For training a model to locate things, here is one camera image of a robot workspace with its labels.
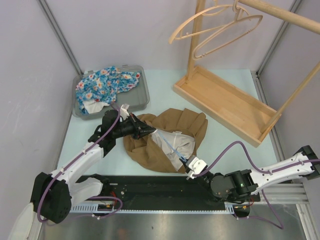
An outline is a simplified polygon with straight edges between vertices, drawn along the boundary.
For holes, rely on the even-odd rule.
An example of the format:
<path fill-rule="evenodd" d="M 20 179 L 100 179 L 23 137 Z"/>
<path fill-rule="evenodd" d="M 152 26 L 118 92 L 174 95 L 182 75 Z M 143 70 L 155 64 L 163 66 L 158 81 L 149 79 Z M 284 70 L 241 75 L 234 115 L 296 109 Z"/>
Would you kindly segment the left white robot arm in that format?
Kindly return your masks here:
<path fill-rule="evenodd" d="M 79 178 L 102 160 L 116 145 L 116 140 L 131 136 L 141 139 L 156 131 L 126 109 L 108 110 L 87 144 L 72 160 L 51 173 L 39 173 L 33 184 L 30 202 L 40 223 L 61 223 L 72 207 L 88 200 L 105 200 L 111 188 L 96 176 Z"/>

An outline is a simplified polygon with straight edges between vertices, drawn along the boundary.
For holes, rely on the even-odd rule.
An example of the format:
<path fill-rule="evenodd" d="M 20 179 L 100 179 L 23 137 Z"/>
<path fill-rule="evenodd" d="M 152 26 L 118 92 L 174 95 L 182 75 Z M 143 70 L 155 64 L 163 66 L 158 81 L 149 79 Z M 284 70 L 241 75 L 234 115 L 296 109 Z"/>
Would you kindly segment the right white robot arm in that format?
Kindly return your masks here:
<path fill-rule="evenodd" d="M 301 147 L 292 157 L 281 162 L 257 167 L 244 148 L 252 168 L 237 170 L 227 174 L 212 173 L 210 170 L 231 147 L 228 146 L 211 164 L 192 155 L 182 160 L 189 179 L 196 179 L 213 197 L 215 202 L 242 204 L 263 189 L 289 180 L 307 178 L 312 180 L 320 176 L 320 159 L 309 145 Z"/>

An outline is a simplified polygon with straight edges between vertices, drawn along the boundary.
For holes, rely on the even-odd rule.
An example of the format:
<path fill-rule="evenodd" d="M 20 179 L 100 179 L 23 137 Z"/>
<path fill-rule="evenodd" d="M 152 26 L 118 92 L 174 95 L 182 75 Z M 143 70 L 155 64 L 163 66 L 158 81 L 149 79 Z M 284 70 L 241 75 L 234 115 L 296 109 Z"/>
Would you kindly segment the tan brown skirt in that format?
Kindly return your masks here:
<path fill-rule="evenodd" d="M 146 113 L 137 118 L 156 130 L 140 139 L 123 138 L 130 158 L 151 171 L 185 173 L 179 157 L 188 159 L 197 154 L 208 128 L 206 115 L 187 108 L 169 108 L 158 116 Z"/>

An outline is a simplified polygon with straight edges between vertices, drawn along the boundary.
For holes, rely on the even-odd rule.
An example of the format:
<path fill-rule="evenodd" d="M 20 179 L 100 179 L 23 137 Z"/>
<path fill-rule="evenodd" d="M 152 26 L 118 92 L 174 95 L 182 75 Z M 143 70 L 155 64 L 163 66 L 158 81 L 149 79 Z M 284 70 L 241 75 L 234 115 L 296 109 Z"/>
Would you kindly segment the light blue wire hanger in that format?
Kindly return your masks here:
<path fill-rule="evenodd" d="M 162 135 L 161 132 L 158 131 L 159 136 L 164 140 L 164 142 L 176 153 L 176 155 L 179 157 L 179 159 L 185 159 L 187 160 L 179 151 L 177 151 L 170 143 L 169 141 Z"/>

